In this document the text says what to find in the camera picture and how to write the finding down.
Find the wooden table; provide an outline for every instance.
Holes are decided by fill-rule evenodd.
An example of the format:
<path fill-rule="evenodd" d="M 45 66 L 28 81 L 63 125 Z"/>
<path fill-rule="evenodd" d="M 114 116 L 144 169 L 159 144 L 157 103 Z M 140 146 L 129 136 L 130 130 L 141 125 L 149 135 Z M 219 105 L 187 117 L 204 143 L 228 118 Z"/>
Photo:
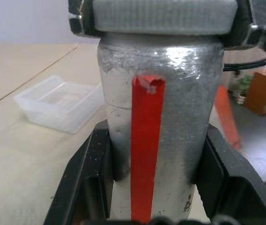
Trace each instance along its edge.
<path fill-rule="evenodd" d="M 75 135 L 29 123 L 13 96 L 51 75 L 100 82 L 96 45 L 0 44 L 0 225 L 43 224 L 69 159 L 106 118 L 101 108 Z M 207 222 L 197 190 L 192 204 L 189 218 Z"/>

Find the red tape strip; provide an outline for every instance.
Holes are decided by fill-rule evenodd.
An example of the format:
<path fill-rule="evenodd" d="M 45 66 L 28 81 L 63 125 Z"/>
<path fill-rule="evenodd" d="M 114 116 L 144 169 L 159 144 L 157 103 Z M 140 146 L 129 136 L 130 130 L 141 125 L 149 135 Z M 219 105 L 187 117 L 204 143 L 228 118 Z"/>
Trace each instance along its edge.
<path fill-rule="evenodd" d="M 151 219 L 165 80 L 133 78 L 131 128 L 131 220 Z"/>

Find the black cable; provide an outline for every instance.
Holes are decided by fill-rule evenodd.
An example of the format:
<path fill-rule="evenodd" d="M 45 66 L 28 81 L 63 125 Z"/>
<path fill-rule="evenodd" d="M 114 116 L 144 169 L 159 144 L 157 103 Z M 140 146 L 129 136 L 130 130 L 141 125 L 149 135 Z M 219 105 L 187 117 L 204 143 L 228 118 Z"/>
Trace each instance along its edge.
<path fill-rule="evenodd" d="M 253 69 L 253 68 L 258 68 L 258 67 L 263 67 L 263 66 L 266 66 L 266 61 L 252 63 L 252 64 L 238 66 L 238 67 L 224 67 L 223 71 L 238 71 L 238 70 Z"/>
<path fill-rule="evenodd" d="M 246 65 L 250 65 L 253 63 L 260 63 L 260 62 L 265 62 L 266 58 L 262 59 L 262 60 L 258 60 L 258 61 L 254 61 L 254 62 L 245 62 L 245 63 L 225 63 L 225 67 L 238 67 L 238 66 L 246 66 Z"/>

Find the plastic container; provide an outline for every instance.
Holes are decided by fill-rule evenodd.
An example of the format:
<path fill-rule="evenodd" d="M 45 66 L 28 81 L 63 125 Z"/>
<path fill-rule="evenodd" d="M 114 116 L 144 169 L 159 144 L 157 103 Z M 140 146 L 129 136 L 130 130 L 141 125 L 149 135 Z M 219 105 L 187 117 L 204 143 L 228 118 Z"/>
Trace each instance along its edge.
<path fill-rule="evenodd" d="M 75 134 L 104 104 L 102 85 L 64 82 L 59 76 L 32 86 L 14 97 L 29 121 Z"/>

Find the metal cylinder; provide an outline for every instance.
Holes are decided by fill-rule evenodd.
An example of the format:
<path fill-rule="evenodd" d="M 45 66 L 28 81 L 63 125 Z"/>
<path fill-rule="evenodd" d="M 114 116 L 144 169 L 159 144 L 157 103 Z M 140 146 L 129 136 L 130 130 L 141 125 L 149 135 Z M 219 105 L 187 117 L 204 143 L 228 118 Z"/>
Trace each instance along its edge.
<path fill-rule="evenodd" d="M 130 219 L 132 78 L 166 80 L 152 216 L 190 213 L 194 179 L 222 74 L 223 47 L 212 36 L 108 33 L 98 46 L 115 182 L 112 211 Z"/>

